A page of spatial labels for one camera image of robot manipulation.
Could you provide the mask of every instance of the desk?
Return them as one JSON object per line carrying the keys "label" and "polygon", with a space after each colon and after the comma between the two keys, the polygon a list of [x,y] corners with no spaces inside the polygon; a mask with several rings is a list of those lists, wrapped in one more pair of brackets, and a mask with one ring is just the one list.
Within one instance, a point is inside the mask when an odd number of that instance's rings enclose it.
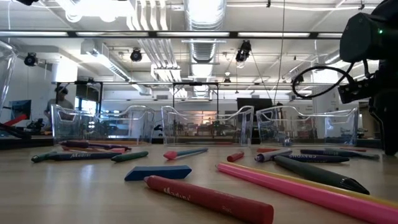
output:
{"label": "desk", "polygon": [[[53,148],[55,147],[0,151],[2,223],[242,223],[149,190],[143,182],[124,181],[124,176],[134,166],[163,165],[188,165],[193,171],[184,180],[186,182],[273,205],[274,223],[363,223],[347,215],[216,171],[217,163],[224,161],[228,155],[243,150],[245,157],[238,160],[238,164],[296,176],[273,162],[256,163],[254,156],[257,154],[257,146],[252,149],[212,147],[208,152],[170,162],[162,155],[172,148],[153,145],[133,149],[148,150],[148,157],[119,164],[109,160],[31,163],[30,158],[33,155]],[[369,152],[382,154],[378,150]],[[398,202],[398,159],[383,156],[379,162],[352,159],[344,164],[317,166],[355,178],[373,196]]]}

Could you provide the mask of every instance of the red crayon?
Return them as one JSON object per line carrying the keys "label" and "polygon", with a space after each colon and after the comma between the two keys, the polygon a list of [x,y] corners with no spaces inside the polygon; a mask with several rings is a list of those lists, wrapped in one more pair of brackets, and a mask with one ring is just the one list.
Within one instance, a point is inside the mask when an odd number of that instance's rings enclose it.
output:
{"label": "red crayon", "polygon": [[274,219],[274,208],[266,203],[154,175],[146,177],[144,181],[153,190],[231,215],[244,222],[271,224]]}
{"label": "red crayon", "polygon": [[244,152],[238,152],[233,155],[230,155],[226,158],[228,162],[235,162],[236,160],[242,158],[244,156]]}

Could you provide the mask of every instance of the air duct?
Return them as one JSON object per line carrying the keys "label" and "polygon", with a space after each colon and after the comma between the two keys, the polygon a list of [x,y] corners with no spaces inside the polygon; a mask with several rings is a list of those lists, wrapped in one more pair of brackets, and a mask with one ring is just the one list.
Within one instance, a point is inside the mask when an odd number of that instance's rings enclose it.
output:
{"label": "air duct", "polygon": [[[226,11],[226,0],[184,0],[187,29],[193,31],[221,30]],[[207,79],[213,71],[217,44],[191,43],[191,72],[195,79]],[[193,88],[195,96],[206,96],[202,86]]]}
{"label": "air duct", "polygon": [[[126,82],[137,82],[137,80],[130,77],[127,71],[117,63],[117,61],[113,60],[109,56],[109,49],[105,44],[102,44],[100,48],[96,47],[96,43],[92,40],[84,40],[81,43],[81,54],[89,54],[92,55],[95,60],[104,65],[109,71],[118,77],[122,78]],[[145,87],[143,85],[132,85],[133,88],[139,91],[139,94],[142,96],[152,96],[152,89]]]}

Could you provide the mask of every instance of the blue crayon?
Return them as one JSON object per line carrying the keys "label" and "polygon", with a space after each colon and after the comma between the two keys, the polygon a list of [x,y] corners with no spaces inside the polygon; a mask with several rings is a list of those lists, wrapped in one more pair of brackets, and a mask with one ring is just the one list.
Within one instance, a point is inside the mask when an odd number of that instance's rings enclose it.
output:
{"label": "blue crayon", "polygon": [[342,156],[315,156],[315,155],[284,155],[289,159],[300,162],[324,162],[324,163],[336,163],[336,162],[347,162],[349,158]]}

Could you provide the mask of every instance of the black marker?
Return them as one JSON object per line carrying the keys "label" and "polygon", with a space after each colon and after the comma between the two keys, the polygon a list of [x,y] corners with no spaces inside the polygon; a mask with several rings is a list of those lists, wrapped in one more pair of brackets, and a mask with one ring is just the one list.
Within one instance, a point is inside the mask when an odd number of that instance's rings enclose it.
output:
{"label": "black marker", "polygon": [[295,172],[307,180],[369,195],[369,191],[351,177],[346,177],[283,156],[276,156],[274,159],[279,166]]}
{"label": "black marker", "polygon": [[341,156],[315,156],[315,155],[288,155],[283,156],[289,159],[293,159],[295,161],[300,162],[325,162],[325,163],[334,163],[334,162],[347,162],[349,158],[341,157]]}
{"label": "black marker", "polygon": [[121,155],[120,152],[93,152],[93,153],[58,153],[47,156],[46,160],[54,161],[73,161],[87,159],[110,159]]}

